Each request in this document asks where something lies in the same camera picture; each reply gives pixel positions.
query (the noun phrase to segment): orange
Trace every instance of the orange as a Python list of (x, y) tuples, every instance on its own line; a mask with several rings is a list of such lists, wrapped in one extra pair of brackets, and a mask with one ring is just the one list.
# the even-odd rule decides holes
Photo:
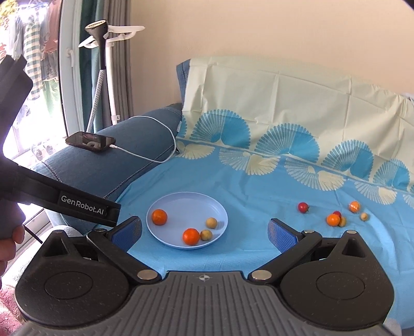
[(360, 209), (361, 205), (357, 201), (353, 201), (349, 205), (349, 211), (353, 212), (354, 214), (356, 214)]
[(326, 217), (326, 222), (329, 226), (337, 226), (340, 221), (341, 218), (337, 214), (330, 214), (328, 217)]
[(187, 229), (183, 233), (183, 242), (187, 245), (195, 245), (200, 240), (200, 233), (196, 229)]
[(151, 215), (152, 222), (155, 225), (164, 225), (167, 222), (167, 213), (164, 210), (157, 209)]

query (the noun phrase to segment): crosshair logo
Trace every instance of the crosshair logo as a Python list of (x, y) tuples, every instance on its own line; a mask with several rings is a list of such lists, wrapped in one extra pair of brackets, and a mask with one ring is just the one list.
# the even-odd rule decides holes
[(203, 274), (201, 276), (198, 277), (202, 282), (206, 282), (207, 280), (211, 279), (210, 276), (208, 276), (207, 274)]

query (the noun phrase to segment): green checkered cloth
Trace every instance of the green checkered cloth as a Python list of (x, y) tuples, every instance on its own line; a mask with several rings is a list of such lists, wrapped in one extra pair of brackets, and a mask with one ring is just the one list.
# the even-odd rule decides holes
[(23, 56), (27, 61), (25, 71), (33, 82), (28, 99), (34, 100), (40, 97), (42, 90), (40, 23), (37, 13), (30, 15), (24, 26)]

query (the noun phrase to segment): white cable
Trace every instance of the white cable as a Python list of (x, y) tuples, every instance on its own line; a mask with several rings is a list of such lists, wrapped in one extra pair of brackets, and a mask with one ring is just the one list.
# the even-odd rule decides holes
[(87, 133), (93, 133), (94, 120), (95, 120), (96, 110), (98, 109), (99, 97), (101, 96), (102, 84), (104, 82), (104, 75), (105, 75), (105, 70), (100, 70), (98, 74), (98, 81), (96, 83), (94, 102), (92, 104), (91, 115), (89, 116), (88, 127), (86, 128)]
[(148, 161), (155, 162), (155, 163), (164, 163), (164, 162), (167, 162), (169, 159), (171, 159), (173, 157), (173, 155), (174, 155), (174, 153), (176, 151), (176, 148), (177, 148), (176, 137), (174, 136), (173, 131), (171, 131), (171, 129), (167, 125), (165, 125), (161, 121), (159, 121), (159, 120), (157, 120), (157, 119), (155, 119), (153, 117), (149, 117), (147, 115), (136, 115), (136, 116), (131, 117), (131, 118), (149, 118), (149, 119), (155, 120), (157, 123), (163, 125), (166, 129), (168, 129), (168, 131), (170, 131), (171, 136), (173, 137), (173, 141), (174, 141), (174, 148), (173, 148), (170, 156), (168, 158), (166, 158), (164, 161), (157, 161), (157, 160), (152, 160), (150, 158), (146, 158), (146, 157), (140, 156), (138, 154), (131, 153), (130, 151), (127, 151), (126, 149), (121, 148), (121, 147), (118, 147), (118, 146), (115, 146), (115, 145), (110, 145), (109, 147), (115, 148), (115, 149), (120, 149), (120, 150), (122, 150), (122, 151), (124, 151), (124, 152), (126, 152), (128, 154), (131, 154), (133, 156), (136, 156), (137, 158), (143, 158), (144, 160), (148, 160)]

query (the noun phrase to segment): plate rim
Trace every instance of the plate rim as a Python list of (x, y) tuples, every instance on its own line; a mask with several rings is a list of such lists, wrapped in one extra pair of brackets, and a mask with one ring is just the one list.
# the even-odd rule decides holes
[[(224, 210), (224, 213), (226, 214), (226, 220), (225, 220), (225, 223), (224, 223), (224, 230), (222, 231), (222, 233), (220, 233), (216, 238), (214, 238), (213, 240), (210, 240), (210, 241), (208, 241), (208, 242), (206, 242), (206, 243), (204, 243), (204, 244), (202, 244), (202, 245), (196, 245), (196, 246), (178, 246), (178, 245), (173, 245), (173, 244), (169, 244), (169, 243), (167, 243), (167, 242), (164, 242), (164, 241), (162, 241), (161, 239), (159, 239), (155, 234), (154, 234), (154, 232), (152, 232), (152, 230), (151, 230), (151, 228), (149, 227), (149, 223), (148, 223), (148, 215), (149, 215), (149, 211), (150, 211), (150, 209), (152, 208), (152, 206), (155, 204), (155, 203), (157, 203), (159, 200), (161, 200), (161, 199), (163, 199), (163, 198), (165, 198), (165, 197), (168, 197), (168, 196), (171, 196), (171, 195), (175, 195), (175, 194), (197, 194), (197, 195), (202, 195), (202, 196), (204, 196), (204, 197), (207, 197), (207, 198), (210, 198), (210, 199), (212, 199), (213, 201), (215, 201), (219, 206), (221, 206), (222, 208), (223, 208), (223, 210)], [(216, 199), (214, 199), (214, 198), (212, 198), (211, 196), (209, 196), (209, 195), (205, 195), (205, 194), (202, 194), (202, 193), (200, 193), (200, 192), (192, 192), (192, 191), (179, 191), (179, 192), (172, 192), (172, 193), (170, 193), (170, 194), (167, 194), (167, 195), (164, 195), (163, 197), (160, 197), (160, 198), (158, 198), (156, 201), (154, 201), (150, 206), (149, 206), (149, 208), (148, 208), (148, 210), (147, 210), (147, 214), (145, 215), (145, 222), (147, 223), (147, 228), (148, 228), (148, 230), (150, 231), (150, 233), (153, 235), (153, 237), (155, 238), (155, 239), (157, 239), (159, 242), (161, 242), (161, 243), (163, 243), (164, 245), (167, 245), (167, 246), (169, 246), (169, 247), (173, 247), (173, 248), (176, 248), (176, 249), (179, 249), (179, 250), (195, 250), (195, 249), (200, 249), (200, 248), (202, 248), (202, 247), (206, 247), (206, 246), (208, 246), (208, 245), (210, 245), (210, 244), (212, 244), (212, 243), (214, 243), (217, 239), (219, 239), (222, 235), (223, 235), (223, 233), (227, 230), (227, 226), (228, 226), (228, 223), (229, 223), (229, 215), (227, 214), (227, 211), (226, 211), (226, 209), (225, 209), (225, 207), (219, 202), (219, 201), (217, 201)]]

